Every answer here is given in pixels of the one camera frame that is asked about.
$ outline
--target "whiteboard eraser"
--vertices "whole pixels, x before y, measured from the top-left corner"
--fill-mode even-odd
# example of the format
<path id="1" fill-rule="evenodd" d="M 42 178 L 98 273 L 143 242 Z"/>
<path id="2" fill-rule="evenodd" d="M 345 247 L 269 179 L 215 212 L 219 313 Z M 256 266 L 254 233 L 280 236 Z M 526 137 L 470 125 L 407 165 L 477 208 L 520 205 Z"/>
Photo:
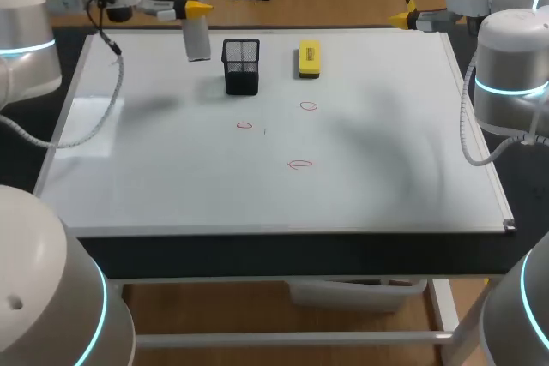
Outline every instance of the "whiteboard eraser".
<path id="1" fill-rule="evenodd" d="M 302 40 L 299 42 L 299 77 L 317 79 L 320 76 L 320 42 Z"/>

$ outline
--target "white cable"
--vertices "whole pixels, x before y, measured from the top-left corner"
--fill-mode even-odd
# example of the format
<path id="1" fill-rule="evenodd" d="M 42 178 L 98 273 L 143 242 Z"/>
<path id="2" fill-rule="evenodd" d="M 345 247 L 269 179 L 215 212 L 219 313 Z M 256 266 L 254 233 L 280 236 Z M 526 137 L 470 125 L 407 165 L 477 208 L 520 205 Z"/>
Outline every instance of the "white cable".
<path id="1" fill-rule="evenodd" d="M 30 135 L 24 128 L 22 128 L 19 124 L 14 122 L 13 120 L 7 118 L 4 115 L 0 115 L 0 123 L 5 124 L 6 126 L 9 126 L 14 130 L 20 137 L 28 141 L 29 143 L 32 143 L 35 146 L 38 147 L 45 147 L 45 148 L 56 148 L 56 149 L 65 149 L 68 147 L 75 147 L 79 146 L 82 143 L 85 143 L 89 141 L 91 138 L 93 138 L 95 135 L 98 134 L 98 132 L 101 130 L 103 125 L 105 124 L 105 120 L 111 115 L 112 108 L 114 107 L 114 104 L 117 101 L 118 94 L 120 93 L 120 88 L 122 87 L 122 80 L 124 79 L 124 60 L 122 58 L 122 55 L 117 57 L 116 63 L 118 64 L 118 78 L 117 78 L 117 84 L 114 87 L 114 92 L 112 93 L 111 101 L 109 102 L 108 107 L 105 110 L 105 113 L 103 114 L 103 117 L 98 121 L 98 123 L 95 125 L 95 127 L 92 129 L 91 132 L 89 132 L 87 135 L 82 137 L 81 139 L 77 141 L 71 141 L 66 143 L 54 143 L 50 141 L 42 141 L 40 139 L 37 139 L 36 137 Z"/>
<path id="2" fill-rule="evenodd" d="M 513 145 L 514 143 L 518 143 L 520 141 L 525 141 L 529 134 L 524 132 L 521 135 L 508 137 L 504 141 L 502 141 L 498 147 L 496 147 L 496 150 L 494 150 L 492 153 L 490 153 L 490 156 L 488 156 L 486 159 L 483 160 L 475 160 L 471 157 L 471 154 L 468 151 L 467 148 L 467 137 L 465 136 L 465 123 L 467 121 L 467 103 L 468 103 L 468 90 L 469 90 L 469 82 L 471 81 L 471 76 L 473 75 L 474 66 L 477 63 L 477 53 L 478 49 L 474 52 L 473 58 L 471 59 L 471 63 L 469 64 L 467 68 L 467 72 L 465 74 L 465 79 L 463 80 L 463 89 L 462 89 L 462 105 L 460 110 L 460 141 L 462 143 L 462 151 L 463 155 L 465 156 L 465 159 L 467 162 L 469 162 L 473 166 L 484 166 L 488 165 L 491 162 L 493 162 L 495 159 L 499 157 L 501 153 L 507 149 L 507 147 Z M 534 120 L 532 120 L 531 126 L 537 127 L 537 120 L 534 123 Z M 543 137 L 543 136 L 537 136 L 532 135 L 531 136 L 533 143 L 539 143 L 541 145 L 545 145 L 549 147 L 549 139 Z"/>

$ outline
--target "table surface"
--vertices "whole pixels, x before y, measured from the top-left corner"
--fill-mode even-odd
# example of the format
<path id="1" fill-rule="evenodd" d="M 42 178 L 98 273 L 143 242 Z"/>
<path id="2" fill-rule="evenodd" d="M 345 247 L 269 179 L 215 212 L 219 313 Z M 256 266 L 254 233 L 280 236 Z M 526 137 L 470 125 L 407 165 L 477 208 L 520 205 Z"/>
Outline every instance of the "table surface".
<path id="1" fill-rule="evenodd" d="M 267 27 L 249 27 L 249 29 Z M 179 33 L 178 27 L 157 27 Z M 211 27 L 212 32 L 226 27 Z M 57 27 L 63 72 L 54 93 L 8 105 L 3 114 L 50 140 L 90 27 Z M 458 25 L 449 33 L 462 74 L 476 38 Z M 365 62 L 365 70 L 370 62 Z M 473 97 L 474 88 L 469 89 Z M 484 134 L 490 150 L 500 138 Z M 33 192 L 46 151 L 0 128 L 0 183 Z M 515 232 L 463 234 L 286 234 L 84 237 L 81 243 L 109 278 L 249 276 L 472 276 L 507 273 L 549 228 L 549 151 L 510 147 L 495 166 L 515 217 Z"/>
<path id="2" fill-rule="evenodd" d="M 307 37 L 322 47 L 314 81 L 295 74 Z M 462 81 L 445 34 L 225 31 L 199 63 L 179 33 L 113 38 L 125 76 L 112 117 L 80 147 L 51 150 L 37 190 L 70 233 L 503 233 L 512 218 L 494 167 L 462 156 Z M 226 38 L 260 40 L 257 96 L 225 94 Z M 60 141 L 85 135 L 112 93 L 112 53 L 90 40 Z M 472 126 L 473 156 L 485 156 Z"/>

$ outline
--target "whiteboard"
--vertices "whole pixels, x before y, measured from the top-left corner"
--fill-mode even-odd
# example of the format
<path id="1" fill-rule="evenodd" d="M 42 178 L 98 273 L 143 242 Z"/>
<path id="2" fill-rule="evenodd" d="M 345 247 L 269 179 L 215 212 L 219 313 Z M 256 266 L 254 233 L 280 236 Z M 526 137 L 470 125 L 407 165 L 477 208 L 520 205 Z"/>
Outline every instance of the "whiteboard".
<path id="1" fill-rule="evenodd" d="M 194 63 L 178 31 L 112 37 L 125 61 L 112 117 L 81 147 L 51 150 L 37 186 L 79 237 L 503 232 L 512 218 L 493 166 L 463 158 L 462 78 L 445 34 L 212 31 L 212 60 Z M 225 93 L 227 38 L 261 42 L 255 97 Z M 302 39 L 320 41 L 319 79 L 296 76 Z M 60 141 L 98 121 L 113 62 L 88 39 Z M 477 128 L 475 158 L 486 153 Z"/>

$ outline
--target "red marker mark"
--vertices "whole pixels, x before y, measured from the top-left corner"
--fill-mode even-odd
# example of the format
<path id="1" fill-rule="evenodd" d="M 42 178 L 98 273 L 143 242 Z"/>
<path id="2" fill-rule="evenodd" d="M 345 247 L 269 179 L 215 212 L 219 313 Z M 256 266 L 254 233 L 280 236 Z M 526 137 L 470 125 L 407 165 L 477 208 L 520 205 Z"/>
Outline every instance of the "red marker mark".
<path id="1" fill-rule="evenodd" d="M 315 111 L 318 109 L 318 105 L 314 102 L 301 102 L 299 105 L 304 111 Z"/>
<path id="2" fill-rule="evenodd" d="M 307 167 L 311 165 L 312 165 L 312 162 L 310 162 L 309 160 L 292 160 L 290 163 L 288 163 L 288 166 L 290 166 L 295 171 L 299 167 Z"/>

